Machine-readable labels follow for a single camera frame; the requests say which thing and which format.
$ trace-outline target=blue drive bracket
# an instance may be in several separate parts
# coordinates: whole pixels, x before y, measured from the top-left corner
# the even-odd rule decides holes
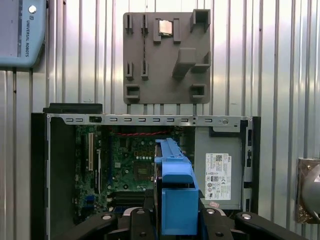
[[[0,68],[31,68],[45,39],[45,0],[0,3]]]
[[[199,186],[191,162],[177,143],[157,139],[161,156],[154,162],[162,167],[162,235],[197,235]]]

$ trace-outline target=corrugated metal wall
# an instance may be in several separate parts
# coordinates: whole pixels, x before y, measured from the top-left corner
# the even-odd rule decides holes
[[[30,113],[53,102],[102,103],[115,114],[261,116],[259,214],[294,222],[296,160],[319,157],[320,0],[51,0],[46,48],[29,72],[0,71],[0,239],[28,240]],[[126,105],[126,12],[212,10],[208,104]]]

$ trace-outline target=red wire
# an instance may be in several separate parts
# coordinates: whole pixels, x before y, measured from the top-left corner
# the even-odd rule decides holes
[[[120,135],[120,136],[153,136],[158,134],[166,134],[169,131],[157,131],[157,132],[136,132],[136,133],[120,133],[120,132],[114,132],[114,134]]]

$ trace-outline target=barcode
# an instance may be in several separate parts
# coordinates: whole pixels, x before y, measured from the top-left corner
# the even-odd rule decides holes
[[[222,162],[222,155],[215,156],[215,161],[216,162]]]

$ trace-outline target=green circuit board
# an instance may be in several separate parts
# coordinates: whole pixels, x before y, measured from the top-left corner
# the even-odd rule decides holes
[[[182,129],[143,130],[125,133],[116,126],[76,127],[75,224],[111,211],[114,193],[153,188],[155,141],[173,138],[179,143]]]

